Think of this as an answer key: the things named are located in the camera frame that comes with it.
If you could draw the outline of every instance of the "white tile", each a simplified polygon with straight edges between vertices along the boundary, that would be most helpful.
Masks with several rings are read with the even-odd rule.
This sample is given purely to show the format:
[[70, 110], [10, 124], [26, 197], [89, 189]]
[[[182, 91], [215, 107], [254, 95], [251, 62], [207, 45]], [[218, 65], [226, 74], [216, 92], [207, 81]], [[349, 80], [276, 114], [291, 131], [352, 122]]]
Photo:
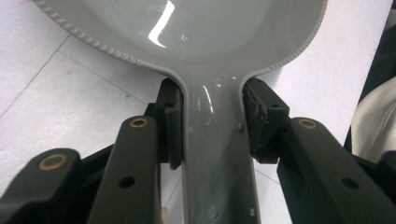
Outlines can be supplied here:
[[176, 170], [169, 168], [169, 163], [161, 164], [161, 204], [165, 207], [172, 193], [175, 191], [178, 180], [181, 178], [181, 167]]
[[64, 42], [60, 52], [146, 103], [155, 102], [165, 78], [108, 56], [73, 36]]
[[114, 143], [121, 123], [146, 105], [56, 53], [0, 119], [0, 194], [31, 158], [55, 147], [82, 157]]
[[280, 185], [258, 172], [255, 172], [255, 174], [262, 223], [291, 223], [289, 210]]
[[184, 224], [182, 182], [182, 179], [178, 181], [175, 192], [173, 193], [169, 203], [166, 205], [169, 214], [168, 223]]
[[254, 169], [261, 173], [262, 175], [267, 176], [268, 178], [274, 180], [279, 184], [279, 178], [277, 177], [277, 164], [260, 164], [254, 161]]
[[55, 53], [68, 33], [32, 1], [0, 1], [0, 116]]

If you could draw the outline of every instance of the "mounting hole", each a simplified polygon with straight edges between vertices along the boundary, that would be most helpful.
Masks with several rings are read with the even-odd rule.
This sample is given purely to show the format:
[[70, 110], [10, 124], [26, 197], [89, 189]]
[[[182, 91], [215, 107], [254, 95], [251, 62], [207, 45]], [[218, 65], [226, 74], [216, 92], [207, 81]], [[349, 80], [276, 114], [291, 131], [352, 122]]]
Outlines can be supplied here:
[[123, 189], [128, 189], [129, 187], [134, 185], [134, 178], [129, 175], [125, 176], [123, 179], [120, 180], [119, 185]]
[[174, 105], [172, 103], [166, 103], [165, 107], [173, 107]]
[[130, 124], [134, 128], [141, 128], [146, 126], [148, 124], [148, 121], [146, 119], [134, 119], [131, 121]]
[[300, 119], [298, 121], [301, 126], [305, 127], [306, 129], [315, 129], [317, 128], [317, 124], [309, 119]]
[[46, 157], [38, 164], [38, 168], [42, 171], [54, 170], [67, 161], [67, 156], [64, 154], [53, 154]]
[[346, 186], [350, 189], [358, 189], [359, 188], [359, 184], [351, 178], [347, 178], [347, 177], [342, 178], [341, 182], [343, 183], [344, 186]]

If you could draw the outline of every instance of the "screw hole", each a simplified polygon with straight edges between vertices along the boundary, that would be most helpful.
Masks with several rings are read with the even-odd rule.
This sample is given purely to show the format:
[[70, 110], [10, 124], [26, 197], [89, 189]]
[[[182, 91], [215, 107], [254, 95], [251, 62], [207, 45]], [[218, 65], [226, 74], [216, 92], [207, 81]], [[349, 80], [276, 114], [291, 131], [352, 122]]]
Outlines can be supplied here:
[[359, 184], [351, 178], [342, 178], [341, 182], [344, 184], [344, 186], [346, 186], [350, 189], [358, 189], [359, 188]]
[[172, 103], [166, 103], [165, 107], [173, 107], [174, 105]]
[[142, 124], [144, 124], [145, 123], [145, 121], [143, 121], [142, 119], [139, 119], [139, 120], [136, 120], [135, 122], [134, 122], [134, 125], [142, 125]]
[[120, 187], [123, 189], [127, 189], [134, 184], [134, 178], [131, 176], [125, 176], [123, 179], [120, 180]]

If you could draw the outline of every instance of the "water droplet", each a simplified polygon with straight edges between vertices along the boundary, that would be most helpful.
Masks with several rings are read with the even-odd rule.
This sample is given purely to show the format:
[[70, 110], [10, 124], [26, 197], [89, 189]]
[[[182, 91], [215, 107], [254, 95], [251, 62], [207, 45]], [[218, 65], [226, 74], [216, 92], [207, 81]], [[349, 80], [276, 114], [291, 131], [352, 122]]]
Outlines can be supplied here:
[[182, 35], [181, 40], [186, 43], [191, 42], [191, 38], [188, 35]]
[[209, 215], [209, 219], [211, 221], [214, 221], [216, 218], [218, 218], [220, 216], [220, 211], [216, 206], [212, 205], [212, 206], [210, 206], [207, 214]]
[[256, 216], [256, 210], [254, 210], [254, 208], [250, 208], [250, 216], [251, 217], [255, 217]]
[[238, 132], [242, 133], [245, 130], [245, 126], [243, 123], [238, 123]]
[[200, 113], [200, 122], [203, 126], [208, 126], [212, 120], [210, 119], [210, 114], [204, 111]]

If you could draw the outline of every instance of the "brass insert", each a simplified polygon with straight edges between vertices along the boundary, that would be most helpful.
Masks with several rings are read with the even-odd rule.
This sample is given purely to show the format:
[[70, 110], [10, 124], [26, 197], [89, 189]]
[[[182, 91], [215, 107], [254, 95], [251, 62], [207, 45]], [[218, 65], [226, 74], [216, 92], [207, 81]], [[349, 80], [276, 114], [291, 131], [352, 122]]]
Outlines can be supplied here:
[[54, 170], [67, 161], [67, 156], [64, 154], [53, 154], [42, 160], [38, 164], [38, 168], [42, 171]]
[[148, 120], [139, 118], [139, 119], [133, 119], [130, 124], [133, 128], [141, 128], [146, 126], [148, 123], [149, 123]]
[[317, 128], [317, 124], [309, 119], [300, 119], [298, 121], [300, 123], [301, 126], [305, 127], [306, 129], [316, 129]]

